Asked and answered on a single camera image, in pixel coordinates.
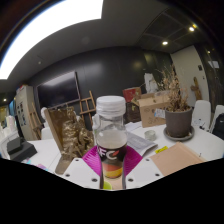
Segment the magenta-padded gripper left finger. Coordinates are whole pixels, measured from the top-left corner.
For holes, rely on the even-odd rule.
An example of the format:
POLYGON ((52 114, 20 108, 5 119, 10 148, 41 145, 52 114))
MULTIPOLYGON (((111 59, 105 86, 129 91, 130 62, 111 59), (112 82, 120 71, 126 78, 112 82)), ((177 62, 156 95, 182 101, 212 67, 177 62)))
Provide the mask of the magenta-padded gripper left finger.
POLYGON ((84 188, 101 187, 101 160, 94 146, 82 158, 75 158, 62 177, 84 188))

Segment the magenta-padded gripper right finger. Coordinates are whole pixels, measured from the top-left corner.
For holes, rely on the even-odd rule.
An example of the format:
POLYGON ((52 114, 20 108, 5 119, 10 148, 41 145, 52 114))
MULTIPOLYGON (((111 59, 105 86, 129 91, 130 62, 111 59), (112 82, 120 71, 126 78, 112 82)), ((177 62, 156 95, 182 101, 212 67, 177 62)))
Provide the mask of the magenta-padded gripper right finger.
POLYGON ((164 175, 150 158, 143 158, 130 146, 123 161, 123 188, 140 188, 163 178, 164 175))

